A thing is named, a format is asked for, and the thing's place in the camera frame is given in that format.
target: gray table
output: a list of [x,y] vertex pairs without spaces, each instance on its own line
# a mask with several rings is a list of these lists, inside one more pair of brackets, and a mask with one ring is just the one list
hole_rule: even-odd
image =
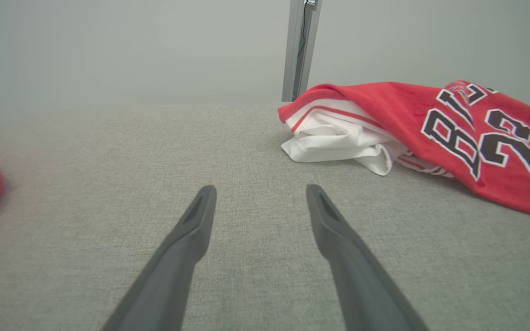
[[0,130],[0,331],[99,329],[205,184],[218,203],[183,328],[342,329],[307,183],[431,329],[530,331],[530,215],[399,166],[295,163],[280,105],[48,113]]

